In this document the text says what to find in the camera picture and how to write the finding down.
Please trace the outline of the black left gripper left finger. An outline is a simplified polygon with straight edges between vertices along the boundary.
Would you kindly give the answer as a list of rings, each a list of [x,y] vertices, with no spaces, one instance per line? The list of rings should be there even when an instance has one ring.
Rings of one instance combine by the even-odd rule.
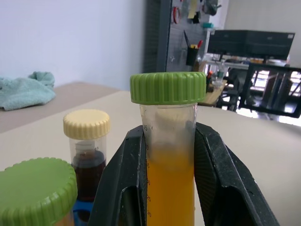
[[[143,127],[126,134],[105,167],[88,225],[145,226],[147,224],[147,160]]]

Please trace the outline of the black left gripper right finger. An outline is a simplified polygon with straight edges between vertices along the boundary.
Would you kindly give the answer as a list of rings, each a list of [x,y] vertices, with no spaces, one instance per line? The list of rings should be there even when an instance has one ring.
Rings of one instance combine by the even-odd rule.
[[[194,175],[206,226],[279,224],[247,166],[213,128],[197,123]]]

